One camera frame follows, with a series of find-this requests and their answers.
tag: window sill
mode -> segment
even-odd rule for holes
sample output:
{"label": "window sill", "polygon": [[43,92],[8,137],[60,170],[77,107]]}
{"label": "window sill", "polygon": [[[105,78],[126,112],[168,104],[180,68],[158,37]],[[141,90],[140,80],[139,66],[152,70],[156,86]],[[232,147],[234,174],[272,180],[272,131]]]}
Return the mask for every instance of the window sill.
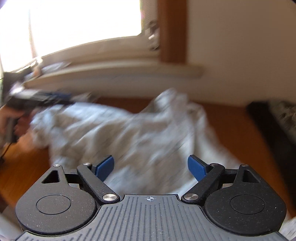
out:
{"label": "window sill", "polygon": [[197,79],[203,74],[203,68],[196,65],[177,65],[161,63],[156,59],[132,59],[96,62],[66,67],[54,73],[45,74],[25,82],[26,88],[40,88],[42,85],[70,80],[85,80],[114,76],[156,76]]}

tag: window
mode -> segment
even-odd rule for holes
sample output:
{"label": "window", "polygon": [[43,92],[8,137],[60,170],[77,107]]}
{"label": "window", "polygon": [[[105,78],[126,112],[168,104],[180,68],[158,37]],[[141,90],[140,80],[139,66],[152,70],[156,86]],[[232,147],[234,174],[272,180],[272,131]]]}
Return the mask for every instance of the window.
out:
{"label": "window", "polygon": [[37,56],[50,64],[147,49],[143,30],[152,19],[156,3],[150,0],[8,0],[0,9],[2,68],[16,70]]}

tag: white wall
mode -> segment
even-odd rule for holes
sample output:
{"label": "white wall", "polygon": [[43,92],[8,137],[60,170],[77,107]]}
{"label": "white wall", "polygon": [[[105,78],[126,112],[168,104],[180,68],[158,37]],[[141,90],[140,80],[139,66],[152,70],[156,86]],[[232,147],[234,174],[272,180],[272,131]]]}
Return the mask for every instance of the white wall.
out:
{"label": "white wall", "polygon": [[188,61],[206,72],[203,101],[296,102],[296,4],[292,0],[188,0]]}

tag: bright window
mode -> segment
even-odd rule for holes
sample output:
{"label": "bright window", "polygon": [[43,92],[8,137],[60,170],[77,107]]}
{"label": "bright window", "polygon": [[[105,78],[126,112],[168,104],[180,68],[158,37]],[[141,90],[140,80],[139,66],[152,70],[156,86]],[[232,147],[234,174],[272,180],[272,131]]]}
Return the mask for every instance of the bright window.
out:
{"label": "bright window", "polygon": [[44,56],[141,31],[140,0],[8,0],[0,9],[2,67],[12,71],[27,64],[32,48]]}

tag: triangular cutout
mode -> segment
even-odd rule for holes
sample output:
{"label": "triangular cutout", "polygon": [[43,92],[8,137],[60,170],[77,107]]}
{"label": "triangular cutout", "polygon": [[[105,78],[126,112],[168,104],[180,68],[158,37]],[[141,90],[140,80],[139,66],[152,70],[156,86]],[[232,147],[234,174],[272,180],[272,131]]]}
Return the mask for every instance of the triangular cutout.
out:
{"label": "triangular cutout", "polygon": [[59,173],[58,171],[52,171],[44,180],[43,184],[46,183],[58,183],[59,182]]}
{"label": "triangular cutout", "polygon": [[244,183],[259,183],[258,180],[256,179],[256,177],[254,177],[253,174],[249,170],[244,171],[242,181]]}

